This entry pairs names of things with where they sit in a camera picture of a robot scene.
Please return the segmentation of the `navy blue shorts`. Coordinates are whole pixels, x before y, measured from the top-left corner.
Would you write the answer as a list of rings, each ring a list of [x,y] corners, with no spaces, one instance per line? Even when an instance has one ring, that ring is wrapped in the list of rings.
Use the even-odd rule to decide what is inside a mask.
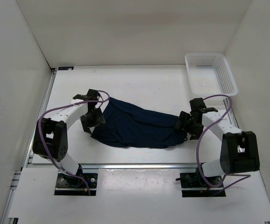
[[[103,116],[105,124],[95,127],[91,137],[111,147],[164,149],[187,141],[185,131],[175,130],[175,115],[110,98]]]

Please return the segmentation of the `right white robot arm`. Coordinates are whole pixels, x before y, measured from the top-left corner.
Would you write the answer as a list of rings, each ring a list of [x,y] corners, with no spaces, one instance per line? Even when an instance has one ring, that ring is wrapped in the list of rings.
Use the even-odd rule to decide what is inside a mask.
[[[256,135],[252,131],[242,131],[218,112],[217,109],[199,108],[190,113],[180,112],[175,129],[191,135],[191,139],[200,140],[204,127],[221,141],[220,158],[201,165],[202,171],[195,174],[195,182],[207,186],[213,176],[255,172],[260,168]]]

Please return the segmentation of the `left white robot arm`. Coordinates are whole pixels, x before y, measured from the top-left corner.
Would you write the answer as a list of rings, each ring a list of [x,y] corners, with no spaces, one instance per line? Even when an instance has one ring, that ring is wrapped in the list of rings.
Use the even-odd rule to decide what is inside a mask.
[[[60,109],[51,109],[46,113],[58,111],[50,118],[41,116],[37,121],[32,151],[34,154],[51,161],[60,172],[67,175],[67,181],[73,187],[83,183],[80,164],[68,154],[68,129],[77,121],[81,121],[83,131],[92,134],[95,127],[105,124],[100,107],[96,104],[103,100],[101,91],[90,89],[87,94],[77,94],[71,104]]]

